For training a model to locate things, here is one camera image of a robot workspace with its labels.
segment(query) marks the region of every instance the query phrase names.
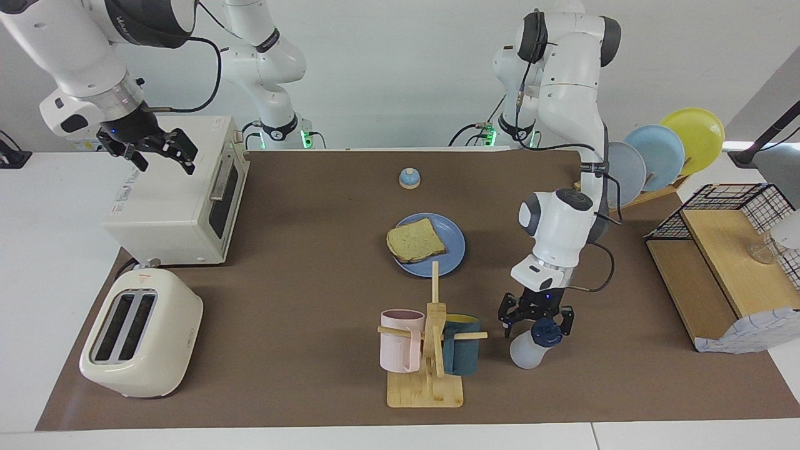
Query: toast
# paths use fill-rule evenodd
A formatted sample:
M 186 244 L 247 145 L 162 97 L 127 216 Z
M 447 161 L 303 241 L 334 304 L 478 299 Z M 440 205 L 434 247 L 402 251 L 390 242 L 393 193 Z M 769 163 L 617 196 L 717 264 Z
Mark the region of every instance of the toast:
M 401 263 L 418 263 L 447 253 L 447 247 L 427 217 L 389 230 L 386 245 Z

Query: green indicator light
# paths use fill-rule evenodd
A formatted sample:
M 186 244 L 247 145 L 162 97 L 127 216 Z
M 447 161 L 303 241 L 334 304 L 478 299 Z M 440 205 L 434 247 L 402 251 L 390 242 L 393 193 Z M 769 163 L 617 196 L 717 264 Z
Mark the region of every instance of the green indicator light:
M 489 137 L 486 138 L 486 145 L 489 146 L 489 147 L 494 147 L 494 141 L 497 138 L 498 138 L 498 132 L 495 131 L 494 128 L 492 128 L 492 131 L 489 134 Z
M 302 137 L 302 145 L 304 148 L 311 148 L 311 146 L 314 145 L 314 141 L 304 130 L 300 130 L 300 136 Z

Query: wire basket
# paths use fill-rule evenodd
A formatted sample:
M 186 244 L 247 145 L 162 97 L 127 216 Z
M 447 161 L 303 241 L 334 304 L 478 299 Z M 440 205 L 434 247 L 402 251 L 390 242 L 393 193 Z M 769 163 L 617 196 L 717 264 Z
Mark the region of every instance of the wire basket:
M 706 184 L 670 217 L 645 236 L 650 239 L 692 239 L 681 211 L 741 210 L 761 234 L 794 212 L 791 203 L 774 184 Z M 789 250 L 778 258 L 794 287 L 800 290 L 800 251 Z

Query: wooden base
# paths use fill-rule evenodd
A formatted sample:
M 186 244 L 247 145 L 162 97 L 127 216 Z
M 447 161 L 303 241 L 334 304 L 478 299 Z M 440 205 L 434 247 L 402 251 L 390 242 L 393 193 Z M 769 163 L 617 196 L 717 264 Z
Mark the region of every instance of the wooden base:
M 738 317 L 694 241 L 656 239 L 647 241 L 647 248 L 692 343 L 721 338 Z
M 458 408 L 464 404 L 460 376 L 445 374 L 436 380 L 430 376 L 428 368 L 415 373 L 389 372 L 386 374 L 386 404 L 391 408 Z
M 738 317 L 778 307 L 800 309 L 800 293 L 778 264 L 761 264 L 747 250 L 764 238 L 740 210 L 684 210 L 686 226 Z

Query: toaster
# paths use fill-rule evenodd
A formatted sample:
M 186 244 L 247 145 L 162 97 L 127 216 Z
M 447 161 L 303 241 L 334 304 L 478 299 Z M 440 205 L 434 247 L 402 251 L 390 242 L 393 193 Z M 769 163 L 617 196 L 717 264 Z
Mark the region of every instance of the toaster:
M 80 369 L 127 397 L 162 397 L 181 383 L 194 349 L 202 301 L 165 269 L 128 271 L 111 286 Z

